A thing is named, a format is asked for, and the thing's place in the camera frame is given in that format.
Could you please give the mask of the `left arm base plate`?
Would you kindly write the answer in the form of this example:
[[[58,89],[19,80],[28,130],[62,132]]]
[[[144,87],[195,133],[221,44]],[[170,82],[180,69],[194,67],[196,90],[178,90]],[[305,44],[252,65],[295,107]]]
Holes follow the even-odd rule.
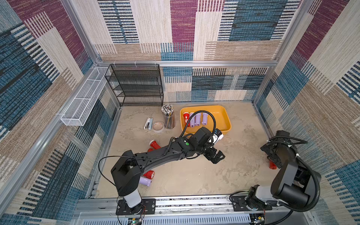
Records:
[[[156,207],[155,198],[142,199],[142,201],[133,208],[130,208],[124,199],[120,199],[118,201],[116,215],[117,216],[144,215],[144,214],[153,215],[155,214],[155,207]]]

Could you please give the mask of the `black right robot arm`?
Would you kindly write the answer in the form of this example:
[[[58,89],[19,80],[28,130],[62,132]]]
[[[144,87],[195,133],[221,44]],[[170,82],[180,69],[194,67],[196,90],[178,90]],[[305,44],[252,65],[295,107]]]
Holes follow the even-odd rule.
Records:
[[[308,142],[291,137],[289,132],[278,130],[261,150],[270,162],[279,169],[271,186],[252,186],[247,193],[238,191],[229,196],[234,211],[262,211],[252,219],[252,225],[267,225],[266,211],[285,207],[289,212],[273,221],[278,225],[287,220],[293,212],[312,210],[320,199],[321,175],[313,170],[300,156],[297,145]]]

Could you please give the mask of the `red flashlight white flower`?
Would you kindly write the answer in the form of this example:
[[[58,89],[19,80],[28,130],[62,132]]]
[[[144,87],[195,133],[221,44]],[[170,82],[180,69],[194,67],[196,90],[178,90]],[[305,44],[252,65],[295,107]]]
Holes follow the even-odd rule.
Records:
[[[186,127],[189,127],[189,124],[188,124],[189,117],[190,117],[189,112],[184,112],[184,113],[183,113],[184,125],[185,125]]]

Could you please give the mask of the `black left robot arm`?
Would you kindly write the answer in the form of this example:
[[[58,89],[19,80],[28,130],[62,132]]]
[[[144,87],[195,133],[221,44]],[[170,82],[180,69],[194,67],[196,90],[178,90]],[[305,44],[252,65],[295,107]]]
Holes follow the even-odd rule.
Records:
[[[143,206],[138,185],[142,175],[149,170],[173,161],[195,159],[200,155],[213,164],[217,164],[225,158],[224,154],[214,147],[216,143],[214,135],[218,134],[215,117],[210,112],[203,110],[196,111],[192,117],[202,113],[206,113],[212,118],[212,130],[201,127],[194,134],[186,135],[186,129],[183,129],[180,136],[172,137],[165,147],[137,154],[128,150],[118,156],[118,161],[111,169],[112,180],[110,183],[116,187],[118,196],[130,209],[138,212]]]

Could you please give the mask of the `yellow plastic storage tray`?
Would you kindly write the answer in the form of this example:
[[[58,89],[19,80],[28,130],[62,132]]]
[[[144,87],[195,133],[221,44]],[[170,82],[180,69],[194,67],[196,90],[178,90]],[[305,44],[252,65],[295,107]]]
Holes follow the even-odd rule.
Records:
[[[185,119],[184,119],[183,114],[184,113],[194,113],[199,110],[208,111],[214,116],[214,118],[216,120],[216,128],[219,129],[224,136],[231,130],[232,126],[231,126],[231,122],[228,117],[227,111],[223,106],[220,106],[220,105],[189,106],[189,107],[182,108],[180,110],[181,130],[183,130],[184,126],[185,126]],[[194,134],[201,127],[206,127],[207,129],[212,131],[212,129],[213,129],[212,118],[210,116],[208,116],[208,124],[206,126],[203,126],[200,123],[200,126],[188,127],[186,129],[185,134],[188,134],[188,133]]]

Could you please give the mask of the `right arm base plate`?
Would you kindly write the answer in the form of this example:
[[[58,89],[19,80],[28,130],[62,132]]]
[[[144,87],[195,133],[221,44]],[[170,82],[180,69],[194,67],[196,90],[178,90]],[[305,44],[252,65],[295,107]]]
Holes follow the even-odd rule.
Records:
[[[256,198],[247,199],[247,196],[235,195],[231,196],[229,200],[231,201],[235,212],[272,210],[272,206],[266,205]]]

